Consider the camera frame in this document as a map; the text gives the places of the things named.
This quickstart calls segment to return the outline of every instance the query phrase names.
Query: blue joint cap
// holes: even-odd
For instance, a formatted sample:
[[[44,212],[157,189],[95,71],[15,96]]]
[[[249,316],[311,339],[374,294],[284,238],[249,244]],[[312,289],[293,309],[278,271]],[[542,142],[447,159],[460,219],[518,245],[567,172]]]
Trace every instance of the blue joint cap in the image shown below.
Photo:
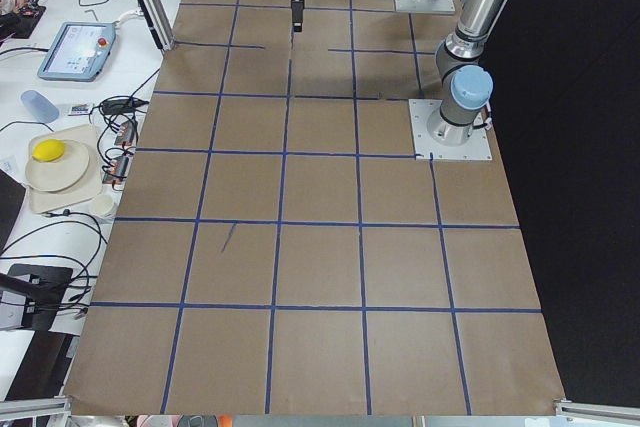
[[[493,92],[493,79],[478,65],[465,65],[457,70],[451,81],[454,100],[466,110],[479,110],[485,106]]]

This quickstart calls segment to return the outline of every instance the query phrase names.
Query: yellow lemon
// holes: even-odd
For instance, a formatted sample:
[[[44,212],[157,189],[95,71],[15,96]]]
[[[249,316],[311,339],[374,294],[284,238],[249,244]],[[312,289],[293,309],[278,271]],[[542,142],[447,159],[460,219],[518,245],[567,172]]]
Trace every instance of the yellow lemon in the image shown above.
[[[40,162],[52,162],[64,154],[64,142],[58,139],[43,140],[33,148],[31,154]]]

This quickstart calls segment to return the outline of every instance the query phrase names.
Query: white plate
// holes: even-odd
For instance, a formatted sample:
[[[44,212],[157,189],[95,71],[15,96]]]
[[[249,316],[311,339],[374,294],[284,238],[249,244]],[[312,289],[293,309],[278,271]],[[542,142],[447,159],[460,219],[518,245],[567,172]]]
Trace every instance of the white plate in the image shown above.
[[[35,190],[55,192],[75,184],[89,166],[87,147],[75,140],[65,140],[64,154],[52,162],[40,162],[30,158],[25,177]]]

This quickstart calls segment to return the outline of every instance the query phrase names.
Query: black wall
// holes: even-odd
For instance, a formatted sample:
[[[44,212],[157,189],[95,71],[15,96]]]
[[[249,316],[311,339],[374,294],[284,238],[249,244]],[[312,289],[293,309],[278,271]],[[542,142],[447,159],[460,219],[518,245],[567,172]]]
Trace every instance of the black wall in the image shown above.
[[[566,396],[640,407],[640,0],[509,0],[482,64]]]

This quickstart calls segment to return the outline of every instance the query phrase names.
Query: white mounting plate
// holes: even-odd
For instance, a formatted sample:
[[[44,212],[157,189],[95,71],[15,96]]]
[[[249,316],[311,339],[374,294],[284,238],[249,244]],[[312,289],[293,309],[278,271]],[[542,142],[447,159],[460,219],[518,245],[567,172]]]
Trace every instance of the white mounting plate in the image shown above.
[[[413,131],[413,148],[416,159],[429,160],[462,160],[462,161],[489,161],[491,149],[487,139],[487,131],[474,130],[467,142],[459,147],[442,145],[427,132],[427,119],[431,113],[440,108],[441,100],[435,99],[410,99],[409,112],[411,114],[411,130]],[[482,115],[478,114],[475,124],[482,124]]]
[[[396,12],[453,15],[456,6],[453,0],[395,0]]]

